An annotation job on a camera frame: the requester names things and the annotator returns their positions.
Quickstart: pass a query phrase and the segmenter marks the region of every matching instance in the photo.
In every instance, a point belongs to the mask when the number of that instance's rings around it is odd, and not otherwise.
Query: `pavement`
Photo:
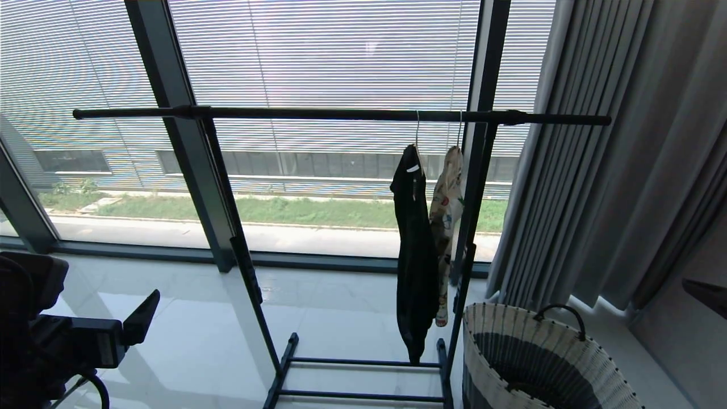
[[[199,222],[83,215],[51,215],[50,219],[66,240],[209,248]],[[0,223],[0,232],[9,232],[11,228],[8,221]],[[250,250],[386,258],[396,258],[399,251],[396,230],[320,229],[244,222],[243,228]],[[476,235],[475,259],[492,261],[499,238],[499,234]]]

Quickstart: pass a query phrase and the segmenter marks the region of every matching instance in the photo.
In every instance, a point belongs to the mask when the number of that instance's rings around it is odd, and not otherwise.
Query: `white and gray basket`
[[[551,308],[576,315],[579,330],[544,319]],[[465,309],[465,409],[640,409],[619,368],[571,307],[538,313],[476,303]]]

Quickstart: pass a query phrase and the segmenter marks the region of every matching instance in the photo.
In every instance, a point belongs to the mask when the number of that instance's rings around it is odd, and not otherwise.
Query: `wall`
[[[727,287],[725,249],[727,212],[631,326],[636,338],[702,409],[724,408],[727,400],[727,319],[687,294],[681,279]]]

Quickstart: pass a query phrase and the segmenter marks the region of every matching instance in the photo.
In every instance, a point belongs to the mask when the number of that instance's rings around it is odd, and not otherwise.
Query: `black garment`
[[[427,330],[439,307],[437,249],[429,226],[426,184],[417,148],[409,145],[394,173],[391,191],[401,238],[396,321],[412,364],[419,364]]]

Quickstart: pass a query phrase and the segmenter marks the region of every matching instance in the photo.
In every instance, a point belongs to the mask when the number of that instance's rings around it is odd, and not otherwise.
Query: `corrugated metal wall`
[[[464,109],[478,0],[171,0],[199,103],[221,106]],[[514,0],[498,108],[532,109],[554,0]],[[183,189],[165,175],[158,119],[84,120],[74,108],[155,106],[124,4],[3,0],[3,138],[35,186],[92,176],[103,188]],[[415,124],[218,120],[225,150],[400,153]],[[527,127],[501,128],[517,156]],[[21,136],[24,142],[9,141]],[[421,124],[424,154],[443,154],[457,125]],[[32,149],[102,149],[112,175],[43,172]],[[233,178],[237,191],[387,196],[388,183]],[[506,197],[502,185],[486,196]]]

